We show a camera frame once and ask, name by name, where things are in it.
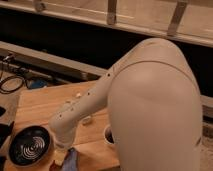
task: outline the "black cable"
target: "black cable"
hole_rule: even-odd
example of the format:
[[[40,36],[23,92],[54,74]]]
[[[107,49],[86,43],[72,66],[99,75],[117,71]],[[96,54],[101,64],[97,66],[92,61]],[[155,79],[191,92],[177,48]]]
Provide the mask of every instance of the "black cable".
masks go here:
[[[4,84],[7,83],[8,81],[13,80],[13,79],[20,79],[20,80],[21,80],[20,84],[19,84],[17,87],[13,88],[13,89],[5,89],[5,88],[4,88]],[[0,93],[2,93],[2,94],[10,94],[10,93],[13,93],[13,92],[19,90],[19,89],[24,85],[24,83],[25,83],[25,80],[24,80],[24,78],[21,77],[21,76],[18,76],[18,75],[9,76],[9,77],[3,79],[3,80],[0,82]]]
[[[4,73],[4,62],[7,64],[7,70],[15,75],[13,76],[9,76],[5,79],[2,79],[3,77],[3,73]],[[4,59],[2,60],[2,71],[1,71],[1,74],[0,74],[0,93],[1,94],[10,94],[10,93],[13,93],[17,90],[19,90],[22,86],[26,86],[27,89],[30,89],[30,86],[29,86],[29,83],[30,81],[33,81],[33,80],[45,80],[45,81],[54,81],[54,80],[48,80],[46,78],[43,78],[43,77],[28,77],[27,78],[27,74],[29,73],[29,69],[25,68],[25,67],[22,67],[22,66],[19,66],[18,68],[12,68],[10,67],[10,60],[9,61],[4,61]],[[13,88],[13,89],[6,89],[5,88],[5,84],[8,82],[8,81],[11,81],[11,80],[14,80],[14,79],[19,79],[21,82],[20,84]]]
[[[3,77],[3,73],[4,73],[4,59],[2,60],[2,67],[1,67],[1,74],[0,74],[0,93],[1,94],[10,94],[10,93],[13,93],[13,92],[15,92],[15,91],[17,91],[18,89],[20,89],[23,85],[24,85],[24,83],[25,83],[25,79],[24,79],[24,77],[21,75],[21,74],[23,74],[23,73],[21,73],[21,74],[18,74],[18,72],[13,72],[13,73],[15,73],[16,75],[13,75],[13,76],[9,76],[9,77],[7,77],[7,78],[5,78],[5,79],[2,79],[2,77]],[[7,61],[7,69],[8,69],[8,71],[11,71],[10,70],[10,62],[9,61]],[[11,80],[13,80],[13,79],[20,79],[21,80],[21,82],[20,82],[20,84],[17,86],[17,87],[15,87],[15,88],[13,88],[13,89],[5,89],[4,88],[4,85],[8,82],[8,81],[11,81]]]

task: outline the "black plate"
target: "black plate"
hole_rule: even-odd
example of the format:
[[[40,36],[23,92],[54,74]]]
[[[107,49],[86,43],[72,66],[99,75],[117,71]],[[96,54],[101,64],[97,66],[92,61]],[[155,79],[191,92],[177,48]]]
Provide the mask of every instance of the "black plate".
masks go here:
[[[50,135],[41,126],[30,126],[19,132],[9,148],[10,160],[19,166],[28,166],[47,152],[50,145]]]

